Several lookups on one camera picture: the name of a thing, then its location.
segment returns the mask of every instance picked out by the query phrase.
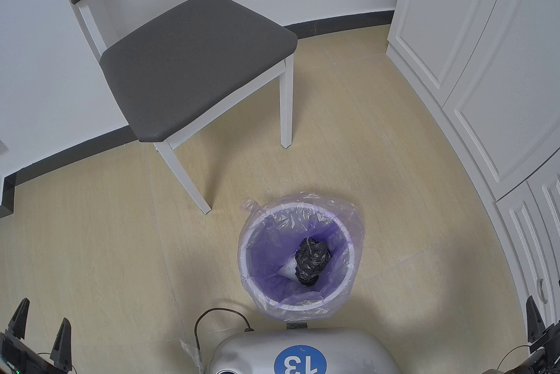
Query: crumpled black bag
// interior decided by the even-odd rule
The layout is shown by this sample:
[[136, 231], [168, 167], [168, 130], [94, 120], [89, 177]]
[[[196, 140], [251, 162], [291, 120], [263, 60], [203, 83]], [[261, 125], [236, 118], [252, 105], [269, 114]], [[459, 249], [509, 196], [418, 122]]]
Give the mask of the crumpled black bag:
[[330, 260], [326, 242], [304, 238], [296, 253], [296, 276], [301, 284], [313, 286]]

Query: chair leg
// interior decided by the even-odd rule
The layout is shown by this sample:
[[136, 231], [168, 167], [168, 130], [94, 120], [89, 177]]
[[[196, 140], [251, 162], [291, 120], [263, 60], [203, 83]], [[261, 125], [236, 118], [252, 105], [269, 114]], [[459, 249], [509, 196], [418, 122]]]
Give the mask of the chair leg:
[[154, 142], [153, 145], [156, 147], [156, 150], [161, 154], [161, 157], [167, 163], [171, 171], [175, 174], [179, 182], [183, 185], [183, 187], [192, 197], [194, 202], [198, 205], [200, 210], [204, 214], [210, 212], [210, 206], [208, 206], [208, 203], [205, 201], [203, 196], [200, 195], [200, 192], [190, 180], [189, 175], [186, 174], [185, 169], [177, 159], [177, 156], [175, 155], [175, 152], [169, 145], [169, 142], [167, 142], [167, 140], [164, 140], [163, 142]]
[[286, 71], [280, 75], [280, 142], [292, 145], [293, 54], [284, 59]]

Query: floor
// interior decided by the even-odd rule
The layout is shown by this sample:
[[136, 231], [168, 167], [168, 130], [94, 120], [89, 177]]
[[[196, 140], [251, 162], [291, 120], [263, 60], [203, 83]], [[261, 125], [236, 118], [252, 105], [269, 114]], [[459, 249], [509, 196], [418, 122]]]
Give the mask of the floor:
[[[288, 150], [277, 81], [178, 148], [207, 216], [138, 142], [18, 186], [15, 214], [0, 221], [1, 325], [28, 297], [27, 343], [49, 352], [66, 316], [80, 374], [196, 373], [179, 340], [194, 341], [207, 308], [236, 308], [256, 330], [283, 328], [241, 286], [239, 205], [307, 190], [350, 200], [366, 224], [350, 299], [311, 327], [366, 329], [404, 373], [495, 368], [525, 342], [513, 280], [465, 170], [385, 55], [388, 30], [299, 41]], [[224, 312], [207, 316], [203, 359], [242, 329]]]

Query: gray upholstered chair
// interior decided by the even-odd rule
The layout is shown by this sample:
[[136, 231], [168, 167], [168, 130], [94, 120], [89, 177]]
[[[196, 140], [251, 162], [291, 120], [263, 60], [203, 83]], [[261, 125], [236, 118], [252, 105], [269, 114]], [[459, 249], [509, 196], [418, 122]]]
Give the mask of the gray upholstered chair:
[[289, 30], [231, 0], [187, 0], [107, 48], [88, 0], [70, 1], [132, 131], [154, 144], [203, 213], [210, 207], [174, 148], [277, 76], [281, 143], [292, 143], [298, 38]]

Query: gray seat cushion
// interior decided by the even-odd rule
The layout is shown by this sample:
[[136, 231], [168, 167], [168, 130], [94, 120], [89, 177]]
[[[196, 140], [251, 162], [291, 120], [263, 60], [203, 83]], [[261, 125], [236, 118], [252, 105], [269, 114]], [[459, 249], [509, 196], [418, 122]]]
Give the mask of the gray seat cushion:
[[232, 0], [188, 0], [108, 48], [100, 65], [143, 142], [160, 142], [293, 54], [297, 36]]

